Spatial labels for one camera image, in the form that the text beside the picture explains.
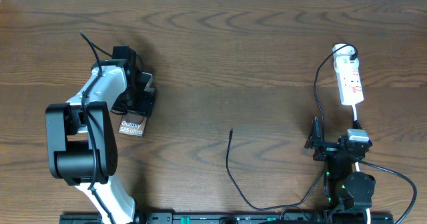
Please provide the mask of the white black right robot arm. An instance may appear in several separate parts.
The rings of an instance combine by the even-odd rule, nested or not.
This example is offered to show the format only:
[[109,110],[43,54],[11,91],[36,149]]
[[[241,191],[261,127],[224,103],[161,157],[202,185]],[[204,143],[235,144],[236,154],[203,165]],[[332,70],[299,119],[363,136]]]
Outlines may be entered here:
[[365,213],[371,208],[375,178],[353,170],[353,164],[365,158],[371,146],[367,132],[357,121],[336,142],[323,140],[318,118],[312,121],[304,147],[314,150],[313,160],[326,164],[326,189],[330,198],[326,213],[330,219],[344,213]]

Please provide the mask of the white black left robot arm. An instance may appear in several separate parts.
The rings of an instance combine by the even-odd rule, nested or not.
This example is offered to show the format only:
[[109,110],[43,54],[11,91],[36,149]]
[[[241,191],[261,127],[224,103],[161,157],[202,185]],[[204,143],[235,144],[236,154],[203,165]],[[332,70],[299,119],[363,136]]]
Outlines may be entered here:
[[135,116],[137,135],[145,131],[155,103],[153,76],[136,63],[130,47],[115,46],[97,60],[82,89],[45,111],[49,170],[84,193],[99,211],[100,223],[143,223],[144,214],[116,175],[118,153],[110,114]]

